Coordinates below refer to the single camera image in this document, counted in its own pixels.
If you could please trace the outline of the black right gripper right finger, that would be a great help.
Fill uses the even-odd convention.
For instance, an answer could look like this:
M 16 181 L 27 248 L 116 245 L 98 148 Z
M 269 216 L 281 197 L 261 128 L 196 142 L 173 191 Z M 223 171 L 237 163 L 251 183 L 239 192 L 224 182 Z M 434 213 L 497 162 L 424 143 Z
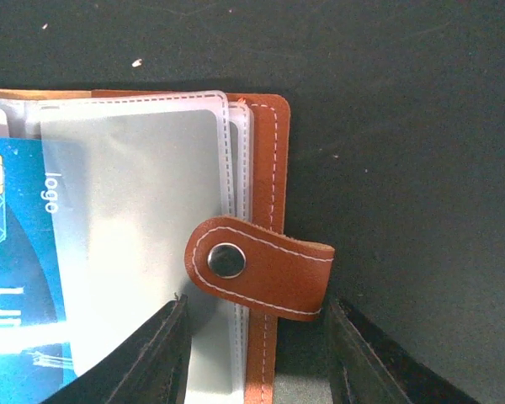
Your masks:
M 342 298 L 325 307 L 327 373 L 335 403 L 475 403 L 415 360 Z

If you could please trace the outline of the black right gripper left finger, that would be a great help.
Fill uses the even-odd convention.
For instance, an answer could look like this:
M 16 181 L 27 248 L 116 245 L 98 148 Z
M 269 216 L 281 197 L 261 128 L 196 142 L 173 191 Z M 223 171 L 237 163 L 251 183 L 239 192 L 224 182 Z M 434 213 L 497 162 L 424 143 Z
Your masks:
M 183 403 L 192 333 L 186 295 L 170 300 L 47 403 Z

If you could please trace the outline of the blue VIP card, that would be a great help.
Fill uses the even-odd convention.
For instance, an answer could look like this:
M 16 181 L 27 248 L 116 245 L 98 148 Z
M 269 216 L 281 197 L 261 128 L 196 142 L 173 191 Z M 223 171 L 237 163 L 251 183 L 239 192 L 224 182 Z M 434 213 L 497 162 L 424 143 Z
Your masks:
M 0 137 L 0 403 L 40 403 L 77 377 L 52 222 L 60 177 L 41 141 Z

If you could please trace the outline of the brown leather card holder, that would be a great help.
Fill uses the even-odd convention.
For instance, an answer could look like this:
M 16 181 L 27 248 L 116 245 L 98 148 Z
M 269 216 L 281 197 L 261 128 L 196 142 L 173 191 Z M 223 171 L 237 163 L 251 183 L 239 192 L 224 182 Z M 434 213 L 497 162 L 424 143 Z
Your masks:
M 185 267 L 203 291 L 250 309 L 244 401 L 273 400 L 277 321 L 312 321 L 321 311 L 334 250 L 284 236 L 290 136 L 290 106 L 276 94 L 229 93 L 254 113 L 252 219 L 208 219 L 189 238 Z M 247 267 L 242 280 L 218 280 L 208 270 L 217 242 L 242 247 Z

